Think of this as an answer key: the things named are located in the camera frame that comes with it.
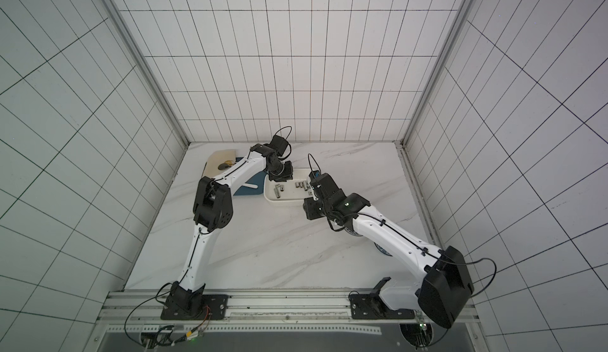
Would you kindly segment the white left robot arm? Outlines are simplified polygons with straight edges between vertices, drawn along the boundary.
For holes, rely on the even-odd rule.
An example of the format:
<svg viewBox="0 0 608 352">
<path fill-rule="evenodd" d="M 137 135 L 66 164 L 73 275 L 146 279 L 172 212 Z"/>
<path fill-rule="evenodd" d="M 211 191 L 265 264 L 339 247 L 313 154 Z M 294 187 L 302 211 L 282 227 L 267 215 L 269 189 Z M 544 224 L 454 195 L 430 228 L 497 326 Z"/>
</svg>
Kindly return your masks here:
<svg viewBox="0 0 608 352">
<path fill-rule="evenodd" d="M 182 309 L 191 306 L 194 296 L 206 285 L 207 265 L 221 229 L 234 216 L 233 196 L 256 174 L 264 172 L 271 181 L 286 182 L 293 177 L 288 157 L 291 145 L 279 136 L 270 143 L 256 144 L 248 155 L 218 176 L 199 180 L 193 203 L 193 242 L 180 279 L 171 285 L 169 300 Z"/>
</svg>

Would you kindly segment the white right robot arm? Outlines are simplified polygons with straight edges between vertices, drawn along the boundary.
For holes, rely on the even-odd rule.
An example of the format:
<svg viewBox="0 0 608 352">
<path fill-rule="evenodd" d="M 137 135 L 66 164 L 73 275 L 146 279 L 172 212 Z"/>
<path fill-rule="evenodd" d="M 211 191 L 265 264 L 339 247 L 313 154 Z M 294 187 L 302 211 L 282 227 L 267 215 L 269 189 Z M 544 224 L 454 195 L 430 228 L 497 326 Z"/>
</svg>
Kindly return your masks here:
<svg viewBox="0 0 608 352">
<path fill-rule="evenodd" d="M 330 225 L 373 241 L 413 275 L 411 282 L 384 277 L 372 292 L 350 294 L 354 319 L 405 320 L 420 311 L 432 323 L 449 329 L 472 298 L 473 282 L 458 249 L 441 249 L 414 237 L 359 195 L 350 195 L 334 207 L 306 198 L 302 207 L 310 220 L 324 217 Z"/>
</svg>

